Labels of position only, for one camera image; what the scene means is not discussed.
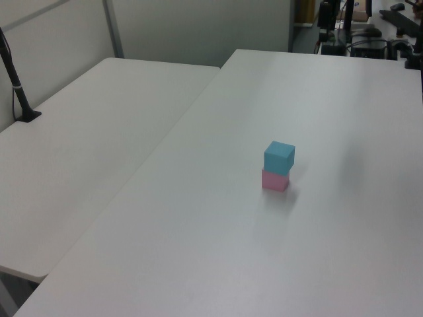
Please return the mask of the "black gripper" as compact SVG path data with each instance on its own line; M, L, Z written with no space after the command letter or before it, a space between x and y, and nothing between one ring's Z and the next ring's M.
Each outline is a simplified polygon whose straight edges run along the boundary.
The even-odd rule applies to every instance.
M320 42L335 42L335 35L333 32L328 32L326 28L329 27L332 16L332 4L330 1L321 1L319 4L318 24L319 41Z

